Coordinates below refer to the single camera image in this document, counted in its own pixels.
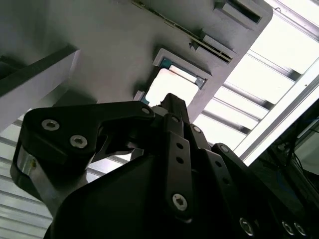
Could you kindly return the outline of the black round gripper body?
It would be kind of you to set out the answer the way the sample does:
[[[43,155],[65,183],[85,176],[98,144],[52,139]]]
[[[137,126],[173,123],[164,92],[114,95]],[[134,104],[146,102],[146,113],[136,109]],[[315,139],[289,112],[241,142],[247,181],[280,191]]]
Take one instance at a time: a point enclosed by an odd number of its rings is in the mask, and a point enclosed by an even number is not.
[[[160,143],[73,192],[47,239],[214,239],[183,123],[160,128]]]

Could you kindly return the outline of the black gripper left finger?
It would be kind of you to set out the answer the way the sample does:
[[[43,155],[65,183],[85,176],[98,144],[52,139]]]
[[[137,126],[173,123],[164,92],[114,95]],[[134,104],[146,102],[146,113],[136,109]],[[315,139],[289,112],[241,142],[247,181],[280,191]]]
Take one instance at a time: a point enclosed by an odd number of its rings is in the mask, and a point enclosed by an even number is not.
[[[151,153],[160,128],[183,123],[176,98],[34,109],[22,123],[10,173],[52,217],[73,192]]]

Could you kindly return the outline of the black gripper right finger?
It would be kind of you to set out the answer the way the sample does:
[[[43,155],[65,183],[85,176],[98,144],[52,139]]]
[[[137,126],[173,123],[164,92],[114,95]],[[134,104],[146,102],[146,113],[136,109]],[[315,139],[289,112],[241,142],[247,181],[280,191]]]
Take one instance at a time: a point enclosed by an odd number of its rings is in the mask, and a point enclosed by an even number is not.
[[[190,143],[192,165],[200,173],[202,205],[216,239],[309,239],[309,226],[297,218],[226,145],[210,146],[189,122],[184,100],[176,98]]]

